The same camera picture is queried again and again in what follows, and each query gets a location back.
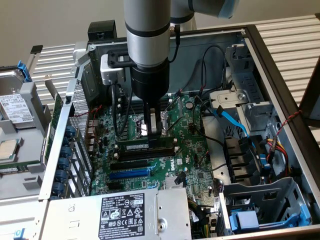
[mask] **white wall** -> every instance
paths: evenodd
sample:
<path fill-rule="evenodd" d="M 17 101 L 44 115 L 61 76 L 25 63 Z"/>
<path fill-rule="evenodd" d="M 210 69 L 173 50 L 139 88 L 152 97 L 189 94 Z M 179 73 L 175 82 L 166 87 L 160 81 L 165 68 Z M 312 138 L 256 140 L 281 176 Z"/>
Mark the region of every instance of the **white wall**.
<path fill-rule="evenodd" d="M 231 19 L 196 14 L 196 20 L 202 28 L 314 13 L 320 13 L 320 0 L 240 0 Z M 87 40 L 90 22 L 110 19 L 125 36 L 123 0 L 1 0 L 0 66 L 26 62 L 34 45 Z"/>

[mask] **motherboard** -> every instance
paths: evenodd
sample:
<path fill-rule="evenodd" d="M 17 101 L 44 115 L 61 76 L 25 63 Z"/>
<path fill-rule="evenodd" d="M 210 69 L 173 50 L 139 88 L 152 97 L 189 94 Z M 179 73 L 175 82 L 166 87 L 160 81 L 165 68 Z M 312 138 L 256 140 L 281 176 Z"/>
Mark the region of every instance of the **motherboard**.
<path fill-rule="evenodd" d="M 207 140 L 193 129 L 194 124 L 198 129 L 201 128 L 199 109 L 196 107 L 194 111 L 193 123 L 193 97 L 170 96 L 166 101 L 166 109 L 161 113 L 162 125 L 165 126 L 160 137 L 162 148 L 142 152 L 145 154 L 142 156 L 139 155 L 138 148 L 148 147 L 143 114 L 137 114 L 131 109 L 134 114 L 129 115 L 126 129 L 120 138 L 116 137 L 114 132 L 111 107 L 103 107 L 96 114 L 91 121 L 92 130 L 89 132 L 99 141 L 91 148 L 94 165 L 92 196 L 142 189 L 185 187 L 189 199 L 198 204 L 213 205 L 214 195 L 217 194 L 214 194 L 216 191 L 213 190 L 212 173 L 199 169 L 200 163 L 202 169 L 211 170 L 210 158 L 206 157 Z M 119 117 L 118 126 L 122 120 L 122 117 Z M 148 175 L 132 177 L 133 169 L 130 166 L 135 166 L 134 171 L 141 166 Z M 185 183 L 177 185 L 175 180 L 181 173 L 185 173 Z"/>

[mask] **blue pcie slot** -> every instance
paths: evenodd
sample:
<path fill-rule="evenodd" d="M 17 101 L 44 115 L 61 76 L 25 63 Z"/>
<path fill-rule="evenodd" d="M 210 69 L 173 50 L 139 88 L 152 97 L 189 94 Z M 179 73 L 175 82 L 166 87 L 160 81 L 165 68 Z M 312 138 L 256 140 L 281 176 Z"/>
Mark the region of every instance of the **blue pcie slot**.
<path fill-rule="evenodd" d="M 112 172 L 109 175 L 110 180 L 137 178 L 137 177 L 150 177 L 150 169 L 142 168 L 142 169 L 134 169 L 129 171 Z"/>

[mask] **metal louvered panel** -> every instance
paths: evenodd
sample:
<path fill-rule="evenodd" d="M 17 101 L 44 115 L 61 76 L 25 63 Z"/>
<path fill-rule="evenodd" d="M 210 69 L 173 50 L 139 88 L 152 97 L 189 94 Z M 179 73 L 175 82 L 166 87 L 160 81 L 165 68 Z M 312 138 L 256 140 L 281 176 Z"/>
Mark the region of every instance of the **metal louvered panel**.
<path fill-rule="evenodd" d="M 42 104 L 47 104 L 51 111 L 55 101 L 47 90 L 45 81 L 52 80 L 61 97 L 65 97 L 69 81 L 75 78 L 76 73 L 74 49 L 75 44 L 50 46 L 33 55 L 29 72 Z"/>
<path fill-rule="evenodd" d="M 256 27 L 299 106 L 320 56 L 320 20 L 311 15 L 258 22 Z M 320 129 L 310 130 L 320 147 Z"/>

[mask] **robotic arm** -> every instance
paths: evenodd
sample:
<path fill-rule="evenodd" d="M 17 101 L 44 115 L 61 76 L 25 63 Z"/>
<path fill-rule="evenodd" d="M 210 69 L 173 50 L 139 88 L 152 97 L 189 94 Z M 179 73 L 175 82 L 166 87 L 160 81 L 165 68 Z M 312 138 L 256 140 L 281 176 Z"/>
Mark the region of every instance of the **robotic arm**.
<path fill-rule="evenodd" d="M 195 12 L 230 18 L 239 0 L 124 0 L 128 54 L 134 94 L 144 102 L 148 138 L 161 134 L 159 100 L 170 84 L 170 24 L 183 24 Z"/>

